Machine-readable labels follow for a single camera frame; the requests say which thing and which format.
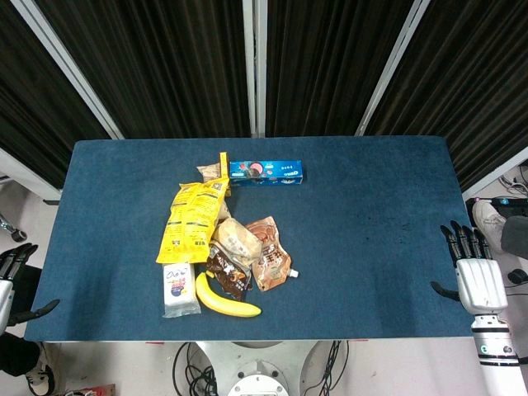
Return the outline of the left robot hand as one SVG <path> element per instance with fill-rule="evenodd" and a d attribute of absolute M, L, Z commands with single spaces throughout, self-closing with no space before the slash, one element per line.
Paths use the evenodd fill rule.
<path fill-rule="evenodd" d="M 44 317 L 60 303 L 59 299 L 52 299 L 33 308 L 40 268 L 28 266 L 27 262 L 37 249 L 36 244 L 24 243 L 1 254 L 1 334 L 8 327 Z"/>

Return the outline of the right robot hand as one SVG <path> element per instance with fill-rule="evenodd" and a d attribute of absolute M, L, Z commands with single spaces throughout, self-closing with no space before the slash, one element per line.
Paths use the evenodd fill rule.
<path fill-rule="evenodd" d="M 430 283 L 441 297 L 461 303 L 473 316 L 498 316 L 507 306 L 507 294 L 498 262 L 487 239 L 478 229 L 460 225 L 440 226 L 449 250 L 457 289 L 448 290 L 436 281 Z"/>

